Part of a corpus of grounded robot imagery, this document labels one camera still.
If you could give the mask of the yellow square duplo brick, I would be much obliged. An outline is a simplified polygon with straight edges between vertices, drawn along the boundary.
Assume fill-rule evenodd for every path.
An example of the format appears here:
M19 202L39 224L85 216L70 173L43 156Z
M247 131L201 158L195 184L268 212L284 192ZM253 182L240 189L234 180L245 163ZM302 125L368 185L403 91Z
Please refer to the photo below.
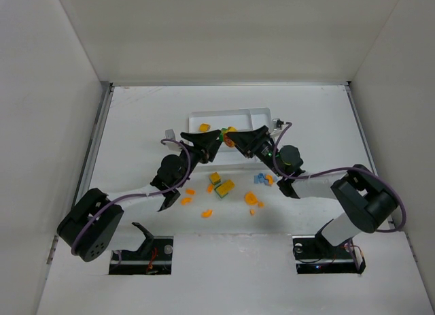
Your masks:
M210 176L209 176L209 180L212 183L212 185L216 185L219 184L221 182L221 177L220 174L218 172L213 172Z

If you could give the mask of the yellow long duplo brick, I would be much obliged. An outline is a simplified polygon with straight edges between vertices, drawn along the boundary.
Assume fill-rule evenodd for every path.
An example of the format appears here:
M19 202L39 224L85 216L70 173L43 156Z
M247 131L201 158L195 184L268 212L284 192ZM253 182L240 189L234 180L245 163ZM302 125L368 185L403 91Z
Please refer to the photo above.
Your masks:
M228 193L230 193L235 188L235 184L232 180L226 180L219 186L217 186L214 191L219 198L223 199Z

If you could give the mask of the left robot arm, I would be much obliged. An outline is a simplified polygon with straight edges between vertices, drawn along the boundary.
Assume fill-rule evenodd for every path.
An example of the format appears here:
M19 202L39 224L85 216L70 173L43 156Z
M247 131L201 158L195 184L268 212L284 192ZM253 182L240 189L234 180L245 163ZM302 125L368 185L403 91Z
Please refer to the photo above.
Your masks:
M195 167L212 162L222 144L221 131L181 133L181 141L171 136L160 143L175 144L179 154L165 156L156 176L147 186L110 199L99 188L91 188L71 208L56 229L57 235L85 262L98 258L107 249L128 205L138 201L156 203L167 210L179 198L178 188L189 180Z

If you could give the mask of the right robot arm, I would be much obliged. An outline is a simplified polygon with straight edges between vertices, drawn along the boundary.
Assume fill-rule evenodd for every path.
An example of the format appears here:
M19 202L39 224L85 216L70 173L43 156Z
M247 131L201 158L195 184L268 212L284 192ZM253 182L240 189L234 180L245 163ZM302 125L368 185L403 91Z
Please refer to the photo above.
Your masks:
M225 139L245 157L256 156L281 176L277 184L286 197L316 197L338 202L343 213L315 234L314 243L321 250L340 246L359 233L374 233L396 208L404 209L395 190L363 165L319 173L303 171L297 147L279 146L266 126L255 131L230 131Z

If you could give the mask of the orange elbow piece left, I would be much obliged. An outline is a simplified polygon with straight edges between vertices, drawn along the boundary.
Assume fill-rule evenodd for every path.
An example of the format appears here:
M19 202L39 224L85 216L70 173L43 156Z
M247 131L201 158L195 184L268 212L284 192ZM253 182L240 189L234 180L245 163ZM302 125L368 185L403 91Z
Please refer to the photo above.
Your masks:
M180 203L182 204L182 205L187 205L187 204L189 204L189 203L191 203L192 202L192 198L191 197L184 197L181 201L180 201Z

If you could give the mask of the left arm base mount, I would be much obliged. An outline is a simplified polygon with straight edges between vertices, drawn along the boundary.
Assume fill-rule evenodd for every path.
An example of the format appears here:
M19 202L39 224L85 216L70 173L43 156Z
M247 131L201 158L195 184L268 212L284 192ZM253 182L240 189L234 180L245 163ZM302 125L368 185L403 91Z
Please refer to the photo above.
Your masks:
M143 234L143 241L136 250L114 250L109 264L109 275L171 275L173 236L155 236L138 222L133 222Z

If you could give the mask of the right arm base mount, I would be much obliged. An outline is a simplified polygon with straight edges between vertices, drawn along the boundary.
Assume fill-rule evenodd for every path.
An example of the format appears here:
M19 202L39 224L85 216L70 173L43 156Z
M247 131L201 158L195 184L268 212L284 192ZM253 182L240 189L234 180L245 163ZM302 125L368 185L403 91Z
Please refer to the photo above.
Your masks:
M297 274L363 274L366 259L362 249L348 239L338 246L323 244L314 235L292 238Z

